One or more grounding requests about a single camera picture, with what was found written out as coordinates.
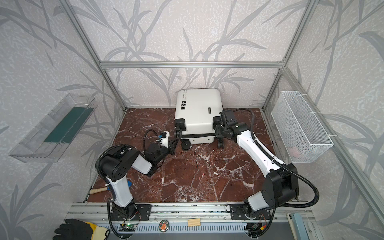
glove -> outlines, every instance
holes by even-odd
[[[109,235],[109,230],[99,227],[90,222],[83,222],[77,219],[65,219],[67,224],[61,224],[55,230],[59,234],[53,240],[105,240]]]

green sheet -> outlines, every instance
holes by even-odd
[[[92,111],[93,108],[72,108],[44,142],[71,143]]]

glove finger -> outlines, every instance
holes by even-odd
[[[71,224],[61,224],[60,229],[73,229],[73,226]]]
[[[70,240],[70,238],[67,238],[63,235],[56,235],[52,238],[52,240]]]
[[[62,228],[57,228],[55,230],[55,233],[64,235],[65,237],[71,237],[73,234],[73,231],[71,229],[62,229]]]
[[[80,220],[77,220],[74,218],[65,219],[64,222],[69,223],[69,224],[73,224],[73,225],[84,224],[83,221],[80,221]]]

leaf pattern wallpaper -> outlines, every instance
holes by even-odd
[[[316,7],[288,67],[384,197],[384,1],[330,3]],[[282,78],[266,108],[272,123],[280,91],[289,90]],[[274,124],[272,131],[284,148]],[[321,192],[312,210],[325,239],[384,239],[382,226],[332,150],[297,168]],[[300,185],[300,197],[310,200],[311,189]]]
[[[95,177],[94,161],[124,115],[59,3],[0,2],[0,239],[51,239]],[[92,116],[56,163],[10,156],[68,93],[93,96]]]
[[[102,61],[281,61],[307,5],[307,0],[70,2]],[[127,106],[175,106],[183,88],[218,88],[224,106],[262,106],[277,70],[108,73]]]

white metal basket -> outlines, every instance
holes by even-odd
[[[333,146],[298,91],[282,91],[271,114],[292,163],[313,162]]]

